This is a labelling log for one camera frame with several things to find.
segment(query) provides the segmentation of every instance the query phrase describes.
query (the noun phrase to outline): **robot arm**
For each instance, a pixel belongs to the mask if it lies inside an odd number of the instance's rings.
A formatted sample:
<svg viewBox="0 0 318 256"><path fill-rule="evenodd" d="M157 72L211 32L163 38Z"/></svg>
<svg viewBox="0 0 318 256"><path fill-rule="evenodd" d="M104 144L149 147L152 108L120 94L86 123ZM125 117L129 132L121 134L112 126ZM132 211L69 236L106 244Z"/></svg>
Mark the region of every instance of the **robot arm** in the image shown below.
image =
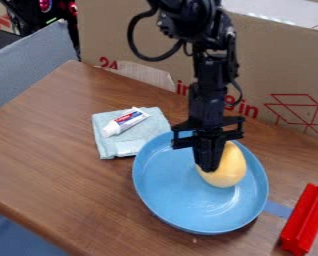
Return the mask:
<svg viewBox="0 0 318 256"><path fill-rule="evenodd" d="M196 83L189 86L188 119L172 127L172 148L192 147L195 163L203 171L212 172L219 166L225 141L243 137L244 118L223 116L227 84L231 83L240 93L233 105L241 99L240 87L235 82L239 65L233 27L220 7L220 0L148 0L148 3L150 10L136 15L128 26L129 47L140 59L160 61L187 43L192 44ZM132 34L138 20L153 16L157 11L160 31L177 41L163 55L146 57L136 49ZM224 126L233 124L237 125L236 129L223 131ZM180 138L180 131L192 131L192 136Z"/></svg>

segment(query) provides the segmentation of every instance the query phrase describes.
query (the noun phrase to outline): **table surface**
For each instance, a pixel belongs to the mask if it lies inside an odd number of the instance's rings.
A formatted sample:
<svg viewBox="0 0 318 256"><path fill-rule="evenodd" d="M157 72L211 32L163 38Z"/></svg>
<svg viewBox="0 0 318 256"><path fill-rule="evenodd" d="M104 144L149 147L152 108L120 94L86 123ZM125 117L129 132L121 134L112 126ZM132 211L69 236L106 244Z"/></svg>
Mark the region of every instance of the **table surface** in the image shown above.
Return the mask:
<svg viewBox="0 0 318 256"><path fill-rule="evenodd" d="M219 236L184 233L149 214L133 158L98 159L90 125L93 113L132 106L157 106L171 124L187 117L183 96L70 61L0 108L0 213L70 255L288 255L276 245L285 220L264 212ZM269 200L292 207L318 184L318 139L249 118L244 129Z"/></svg>

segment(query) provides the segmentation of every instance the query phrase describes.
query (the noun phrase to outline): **red plastic piece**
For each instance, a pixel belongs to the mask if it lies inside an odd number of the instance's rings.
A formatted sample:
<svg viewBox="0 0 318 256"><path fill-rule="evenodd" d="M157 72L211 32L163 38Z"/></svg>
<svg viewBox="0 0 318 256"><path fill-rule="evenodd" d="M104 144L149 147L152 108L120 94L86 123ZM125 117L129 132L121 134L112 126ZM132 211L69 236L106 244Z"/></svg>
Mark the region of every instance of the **red plastic piece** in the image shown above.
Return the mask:
<svg viewBox="0 0 318 256"><path fill-rule="evenodd" d="M318 233L318 186L307 184L280 233L281 249L304 255Z"/></svg>

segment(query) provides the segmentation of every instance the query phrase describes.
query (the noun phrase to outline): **blue bowl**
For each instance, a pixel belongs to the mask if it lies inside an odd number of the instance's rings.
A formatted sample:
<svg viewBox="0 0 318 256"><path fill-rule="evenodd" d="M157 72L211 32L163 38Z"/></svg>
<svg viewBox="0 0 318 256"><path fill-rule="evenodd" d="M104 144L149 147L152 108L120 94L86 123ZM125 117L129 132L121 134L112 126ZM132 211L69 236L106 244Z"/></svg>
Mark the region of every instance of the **blue bowl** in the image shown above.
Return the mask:
<svg viewBox="0 0 318 256"><path fill-rule="evenodd" d="M171 139L171 132L159 135L134 158L132 179L145 206L161 221L193 234L239 229L257 217L268 196L267 176L256 157L233 141L245 158L245 176L235 186L216 188L197 174L192 149L172 150Z"/></svg>

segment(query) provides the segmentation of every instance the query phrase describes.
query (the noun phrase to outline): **white toothpaste tube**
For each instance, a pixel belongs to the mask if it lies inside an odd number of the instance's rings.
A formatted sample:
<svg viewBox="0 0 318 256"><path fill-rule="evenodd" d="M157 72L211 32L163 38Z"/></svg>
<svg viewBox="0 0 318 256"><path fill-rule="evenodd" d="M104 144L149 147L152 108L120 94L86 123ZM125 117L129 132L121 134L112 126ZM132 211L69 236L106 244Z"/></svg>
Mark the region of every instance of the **white toothpaste tube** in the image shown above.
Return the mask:
<svg viewBox="0 0 318 256"><path fill-rule="evenodd" d="M110 120L101 129L101 135L104 138L117 135L136 124L138 124L149 115L144 113L138 108L132 107L126 110L120 117Z"/></svg>

